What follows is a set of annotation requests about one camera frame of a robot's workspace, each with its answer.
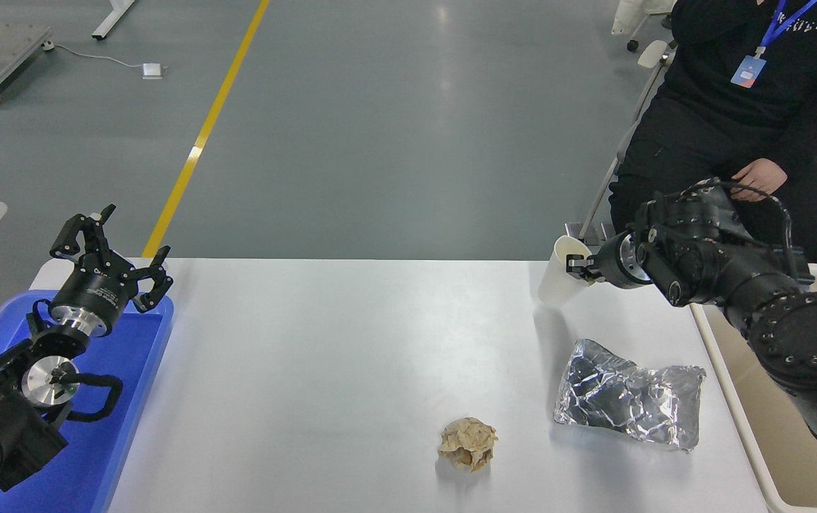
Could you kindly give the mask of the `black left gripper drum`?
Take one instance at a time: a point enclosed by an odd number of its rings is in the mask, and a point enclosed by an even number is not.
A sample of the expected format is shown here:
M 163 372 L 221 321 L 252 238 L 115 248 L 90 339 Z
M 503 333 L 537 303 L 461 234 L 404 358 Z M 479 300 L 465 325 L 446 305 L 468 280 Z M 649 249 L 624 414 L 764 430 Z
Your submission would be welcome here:
M 138 286 L 75 269 L 52 300 L 52 319 L 83 333 L 110 333 Z

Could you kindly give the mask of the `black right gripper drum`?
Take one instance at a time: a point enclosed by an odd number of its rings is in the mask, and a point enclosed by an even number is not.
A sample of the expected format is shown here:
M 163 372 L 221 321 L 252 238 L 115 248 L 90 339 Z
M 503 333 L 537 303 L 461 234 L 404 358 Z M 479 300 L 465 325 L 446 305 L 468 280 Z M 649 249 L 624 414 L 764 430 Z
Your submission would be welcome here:
M 610 283 L 617 288 L 626 288 L 628 273 L 620 257 L 620 247 L 628 234 L 616 234 L 601 244 L 593 255 L 593 275 L 596 281 Z

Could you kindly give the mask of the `person's right hand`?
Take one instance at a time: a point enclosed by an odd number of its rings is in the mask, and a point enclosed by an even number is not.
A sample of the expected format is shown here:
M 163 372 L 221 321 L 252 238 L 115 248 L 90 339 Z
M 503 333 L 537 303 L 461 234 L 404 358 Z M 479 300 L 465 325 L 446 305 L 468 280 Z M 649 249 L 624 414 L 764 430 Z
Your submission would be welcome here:
M 731 191 L 733 200 L 759 202 L 785 185 L 787 174 L 773 160 L 760 158 L 753 160 L 749 165 L 740 169 L 732 176 L 732 180 L 737 184 L 749 187 L 749 189 L 733 188 Z

